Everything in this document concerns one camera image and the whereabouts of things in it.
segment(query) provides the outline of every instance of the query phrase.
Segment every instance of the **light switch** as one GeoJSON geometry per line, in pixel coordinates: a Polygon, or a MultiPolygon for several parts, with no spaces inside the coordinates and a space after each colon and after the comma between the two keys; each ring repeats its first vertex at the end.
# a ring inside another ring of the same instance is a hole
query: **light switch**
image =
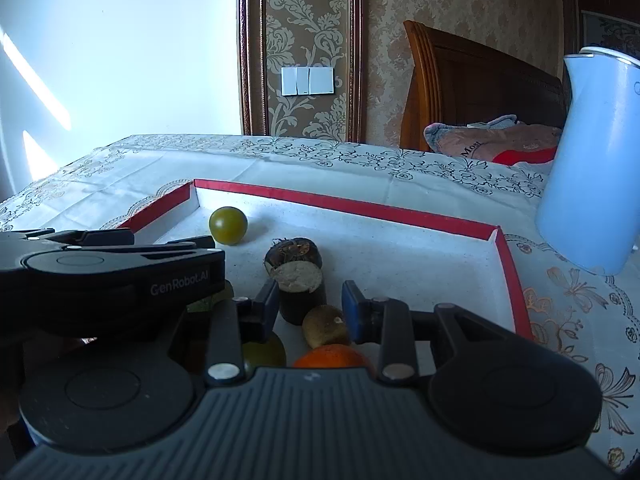
{"type": "Polygon", "coordinates": [[[309,69],[309,93],[334,93],[334,69],[330,66],[313,66],[309,69]]]}
{"type": "Polygon", "coordinates": [[[280,75],[282,76],[282,95],[297,95],[296,67],[283,66],[280,75]]]}
{"type": "Polygon", "coordinates": [[[296,89],[298,95],[309,94],[309,67],[297,66],[296,67],[296,89]]]}

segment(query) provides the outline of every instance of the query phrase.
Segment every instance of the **orange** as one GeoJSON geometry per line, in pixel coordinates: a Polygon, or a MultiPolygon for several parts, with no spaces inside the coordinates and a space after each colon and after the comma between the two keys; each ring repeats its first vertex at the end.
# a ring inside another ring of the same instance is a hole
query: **orange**
{"type": "Polygon", "coordinates": [[[303,355],[294,368],[351,368],[364,366],[375,375],[371,362],[357,350],[345,345],[325,345],[303,355]]]}

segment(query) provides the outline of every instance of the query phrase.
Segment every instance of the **kettle lid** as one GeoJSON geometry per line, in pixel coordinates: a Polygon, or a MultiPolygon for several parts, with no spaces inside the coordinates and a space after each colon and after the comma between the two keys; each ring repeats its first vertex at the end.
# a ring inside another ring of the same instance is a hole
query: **kettle lid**
{"type": "Polygon", "coordinates": [[[640,68],[640,60],[629,54],[618,52],[617,50],[611,50],[610,48],[604,48],[602,46],[585,46],[580,49],[580,54],[599,54],[604,56],[611,56],[618,61],[626,63],[628,65],[634,65],[636,68],[640,68]]]}

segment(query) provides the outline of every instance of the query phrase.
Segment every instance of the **wooden door frame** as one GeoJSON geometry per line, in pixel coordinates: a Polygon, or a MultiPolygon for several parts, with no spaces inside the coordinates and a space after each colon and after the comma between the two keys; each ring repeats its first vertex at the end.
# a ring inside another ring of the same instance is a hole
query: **wooden door frame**
{"type": "MultiPolygon", "coordinates": [[[[269,131],[266,79],[265,0],[238,0],[238,61],[242,132],[269,131]]],[[[364,142],[364,6],[347,0],[347,121],[346,139],[364,142]]]]}
{"type": "MultiPolygon", "coordinates": [[[[562,0],[562,23],[564,24],[562,37],[564,54],[577,54],[582,44],[578,0],[562,0]]],[[[568,107],[571,103],[571,83],[569,82],[569,73],[564,62],[562,63],[562,88],[564,90],[564,100],[568,107]]]]}

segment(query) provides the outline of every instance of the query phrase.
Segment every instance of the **sunlight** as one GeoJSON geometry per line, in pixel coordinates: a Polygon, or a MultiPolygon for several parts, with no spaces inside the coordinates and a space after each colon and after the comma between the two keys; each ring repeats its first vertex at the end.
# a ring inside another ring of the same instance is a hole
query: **sunlight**
{"type": "Polygon", "coordinates": [[[0,28],[0,44],[2,44],[4,51],[14,66],[18,69],[20,75],[47,107],[49,112],[51,112],[58,122],[62,124],[62,127],[65,130],[71,130],[71,116],[69,115],[69,112],[67,112],[65,107],[60,104],[60,101],[54,97],[47,86],[42,82],[42,79],[38,77],[38,74],[35,73],[29,63],[27,63],[27,60],[25,60],[22,54],[20,54],[9,36],[2,31],[2,28],[0,28]]]}
{"type": "Polygon", "coordinates": [[[24,142],[24,151],[27,153],[27,163],[33,180],[40,180],[58,170],[58,165],[27,131],[22,132],[22,141],[24,142]]]}

